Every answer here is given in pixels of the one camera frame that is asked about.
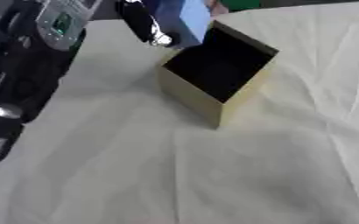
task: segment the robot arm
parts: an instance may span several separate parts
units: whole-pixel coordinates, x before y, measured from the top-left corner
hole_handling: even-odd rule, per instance
[[[58,88],[101,2],[15,0],[1,17],[0,162]],[[116,9],[140,40],[165,47],[180,42],[161,31],[141,0],[118,0]]]

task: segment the open box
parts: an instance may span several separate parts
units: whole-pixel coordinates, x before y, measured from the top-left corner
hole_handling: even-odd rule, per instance
[[[263,83],[273,49],[214,21],[202,45],[170,55],[158,67],[162,90],[218,128]]]

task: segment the white tablecloth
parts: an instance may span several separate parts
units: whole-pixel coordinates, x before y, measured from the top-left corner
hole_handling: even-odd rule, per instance
[[[219,130],[158,90],[166,50],[91,23],[0,164],[0,224],[359,224],[359,3],[219,20],[281,51]]]

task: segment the cardboard box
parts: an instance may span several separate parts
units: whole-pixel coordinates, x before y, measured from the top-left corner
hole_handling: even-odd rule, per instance
[[[174,52],[158,67],[158,83],[213,127],[227,123],[257,90],[278,53],[214,21],[202,45]]]

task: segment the black box lining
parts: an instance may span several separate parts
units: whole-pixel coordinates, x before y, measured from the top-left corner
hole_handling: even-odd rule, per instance
[[[164,67],[219,102],[226,102],[277,53],[263,51],[217,28],[202,45],[189,47]]]

